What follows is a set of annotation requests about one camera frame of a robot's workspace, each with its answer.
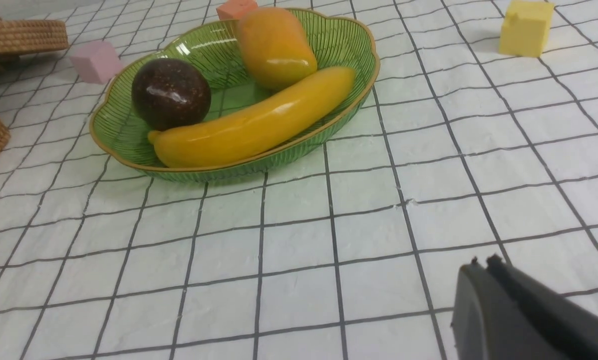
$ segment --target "brown round fruit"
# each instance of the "brown round fruit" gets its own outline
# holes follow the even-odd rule
[[[134,110],[152,129],[161,132],[200,123],[211,101],[207,80],[183,60],[151,60],[132,81]]]

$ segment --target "yellow cube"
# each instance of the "yellow cube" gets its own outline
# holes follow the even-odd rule
[[[554,4],[513,0],[501,25],[499,52],[515,57],[538,58],[548,41]]]

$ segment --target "white tablecloth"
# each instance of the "white tablecloth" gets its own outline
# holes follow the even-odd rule
[[[47,18],[129,64],[219,3]],[[493,254],[598,315],[598,0],[557,1],[541,59],[497,54],[506,1],[276,5],[366,23],[381,74],[326,146],[242,182],[111,159],[65,52],[0,77],[0,360],[454,360],[457,271]]]

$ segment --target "bowl rim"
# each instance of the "bowl rim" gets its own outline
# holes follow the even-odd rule
[[[105,145],[102,141],[100,141],[100,139],[98,138],[96,132],[95,132],[95,119],[97,118],[99,112],[103,109],[103,107],[105,105],[107,105],[108,100],[109,100],[109,96],[112,92],[112,88],[114,86],[114,84],[116,83],[116,81],[118,79],[120,79],[119,76],[115,76],[114,79],[110,82],[110,85],[107,87],[106,91],[105,91],[105,98],[104,101],[97,107],[97,109],[92,113],[92,116],[90,116],[90,121],[89,121],[89,132],[90,132],[90,136],[92,137],[93,141],[95,142],[95,144],[97,144],[97,146],[99,146],[99,148],[101,148],[101,150],[105,151],[106,153],[109,153],[109,155],[111,155],[112,157],[114,157],[114,159],[116,159],[118,162],[120,162],[121,164],[130,167],[132,169],[136,169],[139,171],[147,171],[147,172],[152,172],[152,173],[204,173],[204,172],[208,172],[208,171],[223,171],[229,168],[233,168],[233,167],[238,167],[238,166],[242,166],[243,164],[247,164],[249,162],[253,162],[255,160],[259,160],[261,158],[265,158],[265,157],[269,157],[270,155],[274,155],[276,153],[279,153],[283,150],[286,150],[287,148],[291,148],[292,146],[295,146],[303,141],[306,141],[307,139],[310,139],[312,137],[314,137],[315,135],[317,135],[318,133],[323,132],[325,129],[328,129],[329,127],[333,126],[335,123],[337,123],[343,116],[345,116],[346,114],[348,114],[352,109],[354,109],[354,107],[356,107],[361,100],[363,100],[363,98],[365,98],[365,95],[368,94],[368,92],[371,91],[372,87],[374,86],[374,83],[377,79],[377,77],[379,76],[379,70],[381,69],[381,59],[379,57],[379,55],[377,54],[377,50],[376,50],[376,41],[374,39],[374,36],[372,35],[372,32],[370,31],[370,29],[362,22],[360,22],[359,20],[355,19],[355,18],[348,18],[348,17],[344,17],[344,16],[326,16],[318,11],[314,11],[312,9],[303,9],[300,7],[286,7],[285,9],[288,10],[297,10],[297,11],[301,11],[301,12],[310,12],[313,13],[317,16],[320,16],[321,18],[325,18],[325,19],[333,19],[333,20],[344,20],[344,21],[349,21],[351,23],[355,23],[357,25],[359,25],[363,30],[365,30],[366,34],[368,34],[368,36],[370,37],[370,50],[372,50],[372,55],[375,59],[375,66],[374,66],[374,71],[372,73],[372,76],[370,76],[370,80],[368,81],[368,84],[365,85],[365,88],[361,91],[361,93],[353,100],[353,102],[346,107],[345,109],[343,109],[340,114],[338,114],[337,116],[333,117],[330,121],[328,121],[327,123],[324,123],[324,125],[318,127],[317,129],[303,135],[302,137],[298,137],[297,139],[294,139],[293,141],[290,141],[289,143],[286,143],[282,146],[278,146],[275,148],[272,148],[268,151],[259,153],[258,155],[254,155],[251,157],[248,157],[246,159],[242,159],[239,161],[235,161],[232,162],[230,164],[225,164],[225,165],[215,165],[215,166],[203,166],[203,167],[188,167],[188,168],[168,168],[168,167],[159,167],[159,166],[147,166],[147,165],[141,165],[141,164],[136,164],[134,162],[125,160],[125,158],[123,158],[122,156],[120,156],[118,153],[116,153],[115,150],[109,148],[107,145]],[[152,55],[154,55],[155,53],[161,53],[164,50],[166,50],[166,48],[170,47],[173,43],[179,41],[182,37],[187,36],[188,34],[195,32],[196,30],[203,28],[203,27],[208,27],[209,25],[211,25],[212,23],[233,23],[236,22],[237,20],[219,20],[217,22],[209,22],[209,23],[204,23],[203,25],[199,25],[197,27],[194,27],[193,29],[188,30],[187,32],[184,32],[183,34],[180,34],[177,38],[173,39],[172,41],[170,41],[170,43],[168,45],[166,45],[164,48],[157,50],[155,52],[152,52],[148,55],[145,55],[139,59],[134,60],[131,64],[128,64],[127,66],[124,67],[124,69],[122,71],[124,71],[125,69],[133,66],[134,64],[136,64],[137,62],[142,61],[143,59],[150,57]]]

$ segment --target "gold rim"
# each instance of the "gold rim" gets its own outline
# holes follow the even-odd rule
[[[314,11],[312,9],[300,9],[297,7],[288,7],[288,10],[299,10],[299,11],[311,12],[311,13],[313,13],[317,16],[320,16],[322,18],[325,18],[325,19],[338,19],[338,20],[351,21],[352,23],[356,23],[357,25],[361,26],[365,30],[365,32],[370,36],[370,48],[372,49],[372,55],[373,55],[374,59],[376,60],[376,63],[375,63],[376,66],[374,67],[374,73],[372,74],[372,77],[370,78],[368,85],[366,85],[365,89],[363,89],[363,91],[359,94],[359,96],[356,97],[356,99],[352,102],[352,104],[349,105],[349,107],[346,107],[344,110],[341,111],[341,113],[338,116],[331,119],[327,123],[324,123],[324,125],[322,125],[321,127],[309,132],[306,135],[303,135],[302,137],[294,139],[293,141],[290,141],[289,143],[286,143],[283,146],[272,148],[271,150],[260,153],[258,155],[251,156],[247,159],[243,159],[243,160],[240,160],[237,162],[232,162],[231,164],[226,164],[226,165],[221,165],[221,166],[205,166],[205,167],[195,167],[195,168],[167,168],[167,167],[156,167],[156,166],[145,166],[145,165],[140,165],[140,164],[134,164],[134,162],[129,162],[129,161],[125,160],[124,158],[120,157],[118,155],[118,153],[116,153],[116,151],[112,150],[111,148],[106,146],[104,143],[102,143],[98,139],[98,137],[95,133],[95,130],[94,130],[95,118],[97,117],[99,111],[107,104],[108,98],[111,93],[111,89],[113,88],[116,80],[118,80],[118,77],[115,77],[112,80],[112,82],[110,83],[110,86],[108,87],[108,89],[105,91],[104,102],[102,104],[100,104],[99,107],[97,107],[97,109],[95,110],[95,112],[93,112],[93,114],[90,118],[90,125],[89,125],[90,136],[95,141],[97,146],[99,146],[101,148],[101,150],[105,151],[106,153],[109,153],[109,155],[114,157],[114,159],[116,159],[118,162],[120,162],[121,164],[124,164],[125,166],[128,166],[130,168],[142,170],[142,171],[150,171],[153,173],[201,173],[201,172],[205,172],[205,171],[223,170],[223,169],[228,169],[231,167],[241,166],[243,164],[253,162],[255,160],[259,160],[260,158],[268,157],[269,155],[273,155],[273,154],[283,151],[287,148],[290,148],[291,146],[294,146],[300,142],[306,141],[307,139],[313,137],[314,135],[316,135],[320,132],[323,132],[325,129],[328,129],[330,126],[334,125],[337,121],[339,121],[339,119],[341,119],[344,115],[348,114],[354,107],[356,107],[361,102],[361,100],[365,97],[365,95],[370,92],[370,89],[372,89],[372,87],[374,86],[374,82],[375,82],[377,76],[379,76],[379,69],[381,69],[381,59],[379,59],[379,55],[377,54],[377,51],[376,51],[376,43],[374,41],[374,36],[372,36],[372,32],[364,23],[356,20],[355,18],[348,18],[348,17],[342,17],[342,16],[325,16],[324,14],[322,14],[318,11]],[[230,22],[234,22],[235,20],[224,20],[224,21],[226,23],[230,23]],[[171,41],[170,44],[168,44],[166,47],[162,48],[161,50],[158,50],[157,52],[158,53],[162,52],[166,48],[169,48],[172,43],[175,43],[180,38],[187,36],[189,33],[194,32],[197,29],[200,29],[202,27],[207,27],[208,25],[209,25],[209,23],[205,23],[204,25],[197,26],[197,27],[181,34],[179,37],[177,37],[176,39]],[[144,57],[141,57],[140,59],[133,61],[131,64],[126,66],[126,68],[131,67],[132,65],[136,64],[137,62],[140,62],[141,60],[149,57],[150,55],[145,55]]]

